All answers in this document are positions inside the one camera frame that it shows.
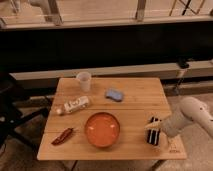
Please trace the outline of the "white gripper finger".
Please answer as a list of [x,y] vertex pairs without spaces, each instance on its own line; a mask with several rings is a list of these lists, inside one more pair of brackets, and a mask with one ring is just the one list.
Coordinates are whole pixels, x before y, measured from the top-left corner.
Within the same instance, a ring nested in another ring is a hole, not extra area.
[[157,129],[160,129],[160,128],[161,128],[161,122],[160,121],[154,121],[154,122],[151,122],[151,123],[149,123],[145,126],[146,130],[149,130],[149,129],[157,130]]

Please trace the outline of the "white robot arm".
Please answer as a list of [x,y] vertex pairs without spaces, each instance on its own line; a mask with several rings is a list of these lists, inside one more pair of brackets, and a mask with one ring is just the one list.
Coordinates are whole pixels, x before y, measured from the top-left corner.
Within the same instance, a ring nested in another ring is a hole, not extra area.
[[206,103],[195,97],[184,97],[179,104],[180,113],[171,114],[161,121],[154,121],[145,129],[162,130],[168,137],[176,137],[185,127],[197,123],[213,138],[213,116]]

